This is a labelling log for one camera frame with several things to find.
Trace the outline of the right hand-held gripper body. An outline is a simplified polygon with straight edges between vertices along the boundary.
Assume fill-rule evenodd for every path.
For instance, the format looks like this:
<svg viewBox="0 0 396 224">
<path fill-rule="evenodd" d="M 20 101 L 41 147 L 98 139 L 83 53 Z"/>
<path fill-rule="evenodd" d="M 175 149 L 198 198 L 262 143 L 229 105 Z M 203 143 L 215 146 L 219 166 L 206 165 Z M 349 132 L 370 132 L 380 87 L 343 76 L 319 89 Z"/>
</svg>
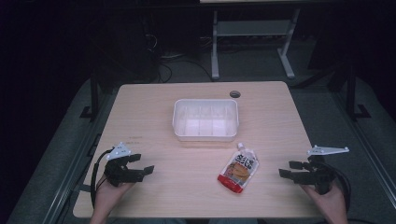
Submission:
<svg viewBox="0 0 396 224">
<path fill-rule="evenodd" d="M 349 192 L 349 181 L 346 176 L 330 166 L 324 160 L 325 156 L 348 153 L 348 147 L 320 147 L 314 145 L 307 151 L 308 161 L 313 167 L 314 174 L 317 176 L 316 190 L 320 195 L 326 194 L 330 189 L 330 184 L 335 178 L 339 180 L 343 190 Z"/>
</svg>

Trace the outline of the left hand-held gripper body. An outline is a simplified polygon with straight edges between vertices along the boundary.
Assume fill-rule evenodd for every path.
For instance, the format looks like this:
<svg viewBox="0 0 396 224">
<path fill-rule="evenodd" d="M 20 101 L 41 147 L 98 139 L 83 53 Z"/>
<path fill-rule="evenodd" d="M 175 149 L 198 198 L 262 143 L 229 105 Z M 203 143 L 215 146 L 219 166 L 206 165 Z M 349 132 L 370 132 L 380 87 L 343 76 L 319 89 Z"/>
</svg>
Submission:
<svg viewBox="0 0 396 224">
<path fill-rule="evenodd" d="M 106 156 L 106 167 L 104 174 L 107 181 L 114 187 L 120 183 L 134 183 L 134 172 L 127 167 L 123 159 L 126 156 L 134 155 L 132 150 L 120 142 Z"/>
</svg>

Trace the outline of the person's left hand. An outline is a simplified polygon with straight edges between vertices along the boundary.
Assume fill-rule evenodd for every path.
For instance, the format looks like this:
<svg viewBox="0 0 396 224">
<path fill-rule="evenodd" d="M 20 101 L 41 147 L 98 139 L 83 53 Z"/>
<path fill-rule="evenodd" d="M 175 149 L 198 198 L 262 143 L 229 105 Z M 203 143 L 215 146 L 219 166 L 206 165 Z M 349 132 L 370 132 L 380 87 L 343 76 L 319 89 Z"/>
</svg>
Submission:
<svg viewBox="0 0 396 224">
<path fill-rule="evenodd" d="M 107 217 L 123 198 L 124 194 L 133 186 L 134 183 L 121 183 L 118 187 L 114 187 L 103 175 L 97 185 L 93 213 L 96 216 Z"/>
</svg>

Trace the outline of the person's right hand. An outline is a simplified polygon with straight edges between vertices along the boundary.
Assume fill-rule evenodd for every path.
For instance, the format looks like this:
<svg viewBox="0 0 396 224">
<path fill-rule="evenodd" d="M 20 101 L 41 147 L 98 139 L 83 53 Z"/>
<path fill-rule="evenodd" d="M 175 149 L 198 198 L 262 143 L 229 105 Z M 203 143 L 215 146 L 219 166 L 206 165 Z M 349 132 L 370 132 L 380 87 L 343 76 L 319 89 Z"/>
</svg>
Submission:
<svg viewBox="0 0 396 224">
<path fill-rule="evenodd" d="M 346 217 L 347 208 L 343 191 L 335 182 L 330 184 L 330 189 L 326 194 L 320 195 L 312 187 L 301 185 L 302 190 L 314 202 L 319 212 L 325 217 Z"/>
</svg>

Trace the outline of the white and red spout pouch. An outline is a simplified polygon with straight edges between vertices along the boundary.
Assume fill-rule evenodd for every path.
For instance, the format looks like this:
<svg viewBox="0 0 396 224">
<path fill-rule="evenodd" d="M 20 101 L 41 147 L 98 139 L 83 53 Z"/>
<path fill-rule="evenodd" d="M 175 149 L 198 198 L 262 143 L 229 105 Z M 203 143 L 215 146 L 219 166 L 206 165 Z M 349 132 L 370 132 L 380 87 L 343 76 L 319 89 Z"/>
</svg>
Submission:
<svg viewBox="0 0 396 224">
<path fill-rule="evenodd" d="M 234 193 L 241 193 L 255 175 L 260 163 L 252 149 L 243 143 L 237 144 L 237 151 L 218 175 L 218 181 Z"/>
</svg>

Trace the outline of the black metal stand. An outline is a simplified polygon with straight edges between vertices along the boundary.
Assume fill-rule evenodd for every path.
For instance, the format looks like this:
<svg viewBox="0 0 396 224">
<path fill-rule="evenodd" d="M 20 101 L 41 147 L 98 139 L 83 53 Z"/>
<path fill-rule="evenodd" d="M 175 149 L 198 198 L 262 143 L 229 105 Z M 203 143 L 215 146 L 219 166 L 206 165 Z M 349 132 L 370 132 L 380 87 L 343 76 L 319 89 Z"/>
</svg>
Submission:
<svg viewBox="0 0 396 224">
<path fill-rule="evenodd" d="M 343 81 L 342 90 L 345 94 L 345 110 L 348 117 L 353 121 L 369 119 L 371 115 L 366 107 L 356 103 L 357 77 L 352 64 L 346 63 L 343 66 Z"/>
<path fill-rule="evenodd" d="M 99 91 L 100 84 L 98 76 L 95 73 L 91 73 L 90 77 L 90 93 L 91 93 L 91 105 L 85 106 L 80 114 L 82 119 L 89 119 L 90 122 L 94 122 L 100 111 L 99 103 Z"/>
</svg>

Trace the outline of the white plastic bin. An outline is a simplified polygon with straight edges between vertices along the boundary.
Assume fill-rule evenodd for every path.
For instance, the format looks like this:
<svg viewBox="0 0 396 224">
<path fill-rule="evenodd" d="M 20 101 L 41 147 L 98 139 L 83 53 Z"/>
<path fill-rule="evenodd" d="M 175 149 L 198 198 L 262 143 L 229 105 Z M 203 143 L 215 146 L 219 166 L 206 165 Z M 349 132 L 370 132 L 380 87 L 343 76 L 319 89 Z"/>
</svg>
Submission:
<svg viewBox="0 0 396 224">
<path fill-rule="evenodd" d="M 179 141 L 232 142 L 238 132 L 238 104 L 232 99 L 180 99 L 172 126 Z"/>
</svg>

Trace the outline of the white metal table frame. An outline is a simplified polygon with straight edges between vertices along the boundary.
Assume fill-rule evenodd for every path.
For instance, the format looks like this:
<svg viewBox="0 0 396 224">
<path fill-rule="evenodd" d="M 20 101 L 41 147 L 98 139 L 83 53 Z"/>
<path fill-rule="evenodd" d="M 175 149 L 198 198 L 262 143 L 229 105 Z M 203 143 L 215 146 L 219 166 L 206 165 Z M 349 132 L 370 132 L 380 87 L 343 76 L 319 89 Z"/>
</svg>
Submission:
<svg viewBox="0 0 396 224">
<path fill-rule="evenodd" d="M 213 13 L 212 22 L 211 78 L 219 79 L 219 37 L 281 35 L 285 36 L 286 39 L 283 46 L 277 50 L 277 54 L 287 78 L 294 79 L 295 75 L 287 53 L 299 19 L 300 11 L 299 8 L 296 8 L 289 20 L 274 21 L 220 21 L 218 12 L 215 11 Z"/>
</svg>

